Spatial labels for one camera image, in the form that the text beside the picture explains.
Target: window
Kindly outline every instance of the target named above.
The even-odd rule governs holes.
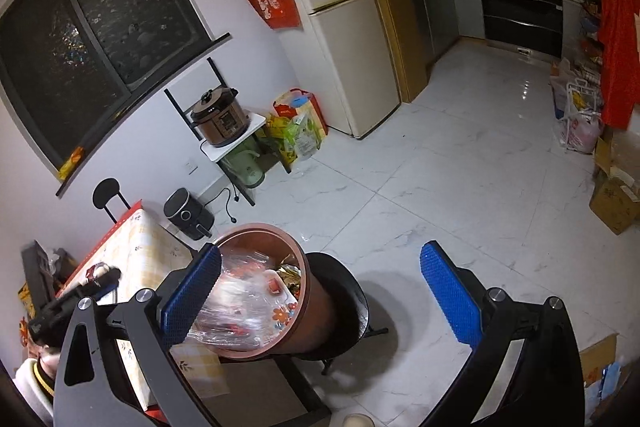
[[[189,0],[15,0],[0,19],[0,80],[60,168],[211,44]]]

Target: tiled floor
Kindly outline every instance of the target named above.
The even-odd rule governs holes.
[[[376,425],[416,427],[470,350],[456,342],[420,274],[421,246],[436,239],[458,266],[514,299],[564,299],[578,347],[612,331],[627,359],[640,353],[640,230],[616,237],[588,207],[589,156],[565,154],[551,125],[548,66],[461,42],[430,85],[362,141],[331,132],[287,176],[271,171],[240,223],[277,225],[305,251],[325,251],[363,286],[372,324],[328,377],[301,366],[336,411]],[[216,214],[217,229],[231,224]],[[510,351],[483,413],[491,412],[517,358]]]

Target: built-in oven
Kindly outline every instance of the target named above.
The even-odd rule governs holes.
[[[482,8],[488,40],[562,56],[562,0],[482,0]]]

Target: black chair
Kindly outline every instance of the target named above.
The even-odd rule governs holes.
[[[334,302],[336,325],[329,339],[307,353],[293,355],[301,360],[321,360],[322,374],[329,372],[334,360],[346,353],[360,340],[384,335],[388,328],[374,330],[369,325],[369,305],[364,291],[347,267],[326,253],[306,254],[309,270],[321,283]]]
[[[118,220],[110,213],[107,208],[107,203],[116,196],[122,200],[122,203],[124,203],[127,208],[131,208],[129,203],[127,203],[127,200],[125,200],[120,193],[120,184],[116,178],[107,178],[102,180],[94,189],[94,207],[98,210],[104,210],[109,214],[109,217],[111,217],[114,223],[117,223]]]

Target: person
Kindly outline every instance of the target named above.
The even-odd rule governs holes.
[[[375,427],[373,420],[363,414],[350,414],[345,416],[342,427]]]
[[[44,347],[37,359],[26,359],[15,372],[14,385],[44,422],[53,427],[53,396],[60,351]]]

